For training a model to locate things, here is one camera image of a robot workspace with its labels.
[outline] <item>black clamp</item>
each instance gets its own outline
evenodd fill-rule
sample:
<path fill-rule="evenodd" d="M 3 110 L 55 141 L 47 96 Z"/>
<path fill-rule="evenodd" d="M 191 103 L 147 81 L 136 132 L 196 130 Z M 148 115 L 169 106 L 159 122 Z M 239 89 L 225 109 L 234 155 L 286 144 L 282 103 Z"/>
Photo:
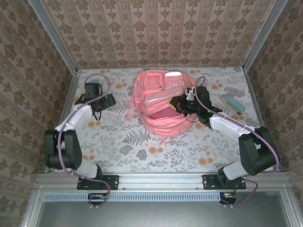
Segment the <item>black clamp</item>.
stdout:
<path fill-rule="evenodd" d="M 209 97 L 209 92 L 207 91 L 206 87 L 198 86 L 194 89 L 197 92 L 199 100 L 208 109 L 211 109 L 216 113 L 222 112 L 222 110 L 212 105 L 212 102 L 210 101 L 210 97 Z M 205 124 L 207 127 L 211 128 L 209 119 L 213 116 L 213 114 L 199 104 L 195 91 L 193 93 L 194 93 L 194 100 L 187 100 L 187 95 L 183 94 L 181 96 L 176 96 L 171 98 L 169 104 L 175 111 L 177 111 L 178 113 L 182 113 L 184 117 L 186 117 L 188 114 L 193 114 L 193 113 L 197 114 L 199 121 L 202 124 Z"/>
<path fill-rule="evenodd" d="M 81 95 L 80 98 L 75 102 L 76 104 L 83 104 L 89 100 L 97 98 L 103 94 L 102 86 L 98 83 L 86 83 L 85 84 L 85 94 Z M 93 115 L 95 119 L 99 121 L 101 119 L 101 111 L 110 108 L 111 106 L 116 104 L 116 100 L 112 94 L 108 94 L 99 100 L 91 103 L 91 109 L 93 111 Z"/>
<path fill-rule="evenodd" d="M 234 180 L 228 180 L 225 175 L 222 177 L 219 169 L 218 174 L 205 174 L 202 176 L 204 190 L 230 190 L 230 189 L 246 189 L 245 180 L 238 177 Z"/>

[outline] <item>table surface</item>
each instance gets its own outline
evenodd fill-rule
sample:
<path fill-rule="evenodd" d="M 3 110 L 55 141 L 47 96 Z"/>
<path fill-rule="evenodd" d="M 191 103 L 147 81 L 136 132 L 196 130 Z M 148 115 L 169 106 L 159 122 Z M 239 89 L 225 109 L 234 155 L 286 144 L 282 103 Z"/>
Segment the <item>table surface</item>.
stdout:
<path fill-rule="evenodd" d="M 206 77 L 205 85 L 214 106 L 241 123 L 258 127 L 259 122 L 241 67 L 171 68 L 193 78 Z M 228 136 L 194 123 L 186 133 L 169 143 L 147 131 L 136 110 L 131 121 L 125 116 L 125 100 L 132 94 L 134 81 L 143 69 L 82 70 L 74 102 L 84 93 L 84 80 L 93 73 L 103 73 L 110 80 L 116 105 L 102 112 L 98 122 L 91 118 L 77 132 L 83 158 L 99 164 L 103 172 L 216 172 L 218 168 L 240 159 L 239 146 Z M 98 79 L 106 89 L 102 77 Z M 229 93 L 246 106 L 242 116 L 235 116 L 220 101 Z"/>

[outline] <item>patterned wallpaper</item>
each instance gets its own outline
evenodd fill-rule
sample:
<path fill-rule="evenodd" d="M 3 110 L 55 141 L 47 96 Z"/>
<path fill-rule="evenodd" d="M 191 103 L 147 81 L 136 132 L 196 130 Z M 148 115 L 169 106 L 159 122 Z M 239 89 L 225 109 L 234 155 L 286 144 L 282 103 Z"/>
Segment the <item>patterned wallpaper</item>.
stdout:
<path fill-rule="evenodd" d="M 303 210 L 303 0 L 288 1 L 249 74 Z"/>
<path fill-rule="evenodd" d="M 0 226 L 18 226 L 71 75 L 26 0 L 0 1 Z"/>
<path fill-rule="evenodd" d="M 241 65 L 274 0 L 42 0 L 77 68 Z"/>

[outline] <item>black mounting bracket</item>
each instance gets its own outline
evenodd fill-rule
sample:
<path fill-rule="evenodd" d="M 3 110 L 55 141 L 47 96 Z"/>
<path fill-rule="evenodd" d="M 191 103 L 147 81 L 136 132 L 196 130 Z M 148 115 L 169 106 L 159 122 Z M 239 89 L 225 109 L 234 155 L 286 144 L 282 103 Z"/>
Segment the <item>black mounting bracket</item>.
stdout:
<path fill-rule="evenodd" d="M 222 186 L 218 179 L 218 174 L 206 174 L 202 175 L 203 179 L 203 187 L 204 190 L 239 190 L 239 189 L 246 189 L 245 180 L 242 177 L 238 177 L 229 184 Z"/>
<path fill-rule="evenodd" d="M 111 191 L 118 190 L 119 175 L 103 175 L 102 180 L 109 184 Z M 87 190 L 87 191 L 106 190 L 106 186 L 105 186 L 105 184 L 103 184 L 101 182 L 89 181 L 89 180 L 82 179 L 79 177 L 77 189 L 78 190 Z"/>

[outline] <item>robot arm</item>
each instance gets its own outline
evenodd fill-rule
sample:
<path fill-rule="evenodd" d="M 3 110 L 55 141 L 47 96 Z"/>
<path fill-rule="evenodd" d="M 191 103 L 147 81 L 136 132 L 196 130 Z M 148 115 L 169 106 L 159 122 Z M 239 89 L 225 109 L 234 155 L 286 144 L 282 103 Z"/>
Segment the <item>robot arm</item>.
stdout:
<path fill-rule="evenodd" d="M 209 92 L 206 87 L 198 86 L 196 88 L 200 101 L 212 111 L 218 113 L 222 110 L 212 106 Z M 179 113 L 197 114 L 199 121 L 209 128 L 218 130 L 229 136 L 239 144 L 240 158 L 238 162 L 233 162 L 218 170 L 218 180 L 222 187 L 232 184 L 232 181 L 246 175 L 256 175 L 276 164 L 276 160 L 268 147 L 258 139 L 247 128 L 255 131 L 259 136 L 264 138 L 270 146 L 276 151 L 276 147 L 269 131 L 265 127 L 253 128 L 250 126 L 240 127 L 227 119 L 213 115 L 204 109 L 193 95 L 193 88 L 188 88 L 182 96 L 174 97 L 170 100 L 171 107 Z"/>
<path fill-rule="evenodd" d="M 77 137 L 77 132 L 92 116 L 100 120 L 101 111 L 114 104 L 116 101 L 112 94 L 84 105 L 87 101 L 102 95 L 102 87 L 98 83 L 87 83 L 85 85 L 85 94 L 83 94 L 75 103 L 72 113 L 76 114 L 67 122 L 72 113 L 54 130 L 47 130 L 44 134 L 45 162 L 49 168 L 62 169 L 58 156 L 58 135 L 63 126 L 64 130 L 61 137 L 61 150 L 64 165 L 76 171 L 76 173 L 89 178 L 102 179 L 102 170 L 98 165 L 88 162 L 82 158 L 82 151 Z"/>

